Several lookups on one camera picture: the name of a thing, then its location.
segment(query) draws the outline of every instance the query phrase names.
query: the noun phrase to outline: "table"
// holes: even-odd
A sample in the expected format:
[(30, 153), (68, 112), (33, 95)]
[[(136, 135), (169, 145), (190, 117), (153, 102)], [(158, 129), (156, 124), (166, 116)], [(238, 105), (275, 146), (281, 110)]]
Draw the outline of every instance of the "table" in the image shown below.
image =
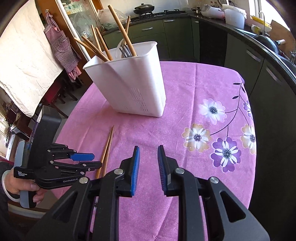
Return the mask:
[[(120, 240), (176, 240), (178, 198), (167, 198), (161, 190), (159, 145), (196, 177), (218, 177), (246, 207), (251, 199), (256, 139), (241, 76), (196, 63), (161, 62), (161, 69), (167, 96), (162, 117), (117, 113), (92, 84), (57, 139), (78, 152), (94, 153), (99, 161), (115, 125), (108, 172), (131, 157), (135, 145), (140, 147), (136, 194), (120, 198)], [(87, 176), (93, 179), (95, 172)], [(67, 189), (53, 192), (59, 198)]]

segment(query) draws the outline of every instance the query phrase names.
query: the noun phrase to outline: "utensil holder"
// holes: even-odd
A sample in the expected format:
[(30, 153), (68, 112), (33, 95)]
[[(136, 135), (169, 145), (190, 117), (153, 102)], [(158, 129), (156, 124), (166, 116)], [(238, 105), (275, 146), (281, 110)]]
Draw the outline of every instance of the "utensil holder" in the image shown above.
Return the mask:
[[(94, 56), (83, 67), (117, 112), (162, 116), (166, 96), (156, 45), (133, 44), (138, 56), (108, 62)], [(115, 59), (116, 48), (109, 52)]]

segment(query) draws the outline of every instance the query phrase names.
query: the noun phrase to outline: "checkered apron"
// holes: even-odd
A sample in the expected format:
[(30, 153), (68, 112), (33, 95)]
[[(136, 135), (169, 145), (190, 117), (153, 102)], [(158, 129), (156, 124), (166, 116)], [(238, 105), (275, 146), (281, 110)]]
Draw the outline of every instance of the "checkered apron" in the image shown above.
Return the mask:
[(46, 13), (47, 27), (44, 29), (44, 33), (52, 47), (52, 52), (58, 59), (60, 64), (64, 67), (68, 75), (74, 79), (81, 74), (77, 64), (81, 60), (81, 57), (77, 54), (74, 48), (70, 44), (70, 40), (66, 37), (64, 31), (61, 31), (57, 23), (52, 18), (52, 15)]

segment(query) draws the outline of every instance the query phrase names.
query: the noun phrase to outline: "gas stove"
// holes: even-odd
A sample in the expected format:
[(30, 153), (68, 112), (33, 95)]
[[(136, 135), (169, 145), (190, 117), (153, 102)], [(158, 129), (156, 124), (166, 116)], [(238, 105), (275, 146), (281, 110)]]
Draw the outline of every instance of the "gas stove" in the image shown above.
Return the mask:
[(167, 15), (187, 15), (187, 13), (185, 11), (180, 11), (179, 9), (174, 9), (173, 11), (164, 10), (164, 12), (142, 14), (142, 15), (139, 15), (138, 17), (132, 18), (131, 21), (136, 22), (142, 19), (167, 16)]

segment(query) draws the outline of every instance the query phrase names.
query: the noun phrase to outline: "bolt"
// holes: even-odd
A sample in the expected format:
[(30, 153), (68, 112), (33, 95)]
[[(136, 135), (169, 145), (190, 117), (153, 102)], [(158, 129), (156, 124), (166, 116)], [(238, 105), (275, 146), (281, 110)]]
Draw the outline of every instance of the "bolt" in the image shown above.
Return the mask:
[(86, 184), (88, 181), (89, 181), (89, 179), (87, 177), (82, 177), (82, 178), (79, 179), (79, 182), (81, 184)]
[(183, 169), (183, 168), (176, 168), (175, 169), (175, 172), (177, 173), (177, 174), (184, 174), (184, 172), (185, 172), (185, 170)]
[(117, 169), (114, 170), (114, 173), (115, 173), (116, 175), (121, 175), (121, 174), (123, 174), (123, 170), (120, 169), (120, 168), (117, 168)]
[(219, 182), (219, 179), (216, 177), (211, 177), (210, 181), (211, 181), (211, 183), (217, 184)]

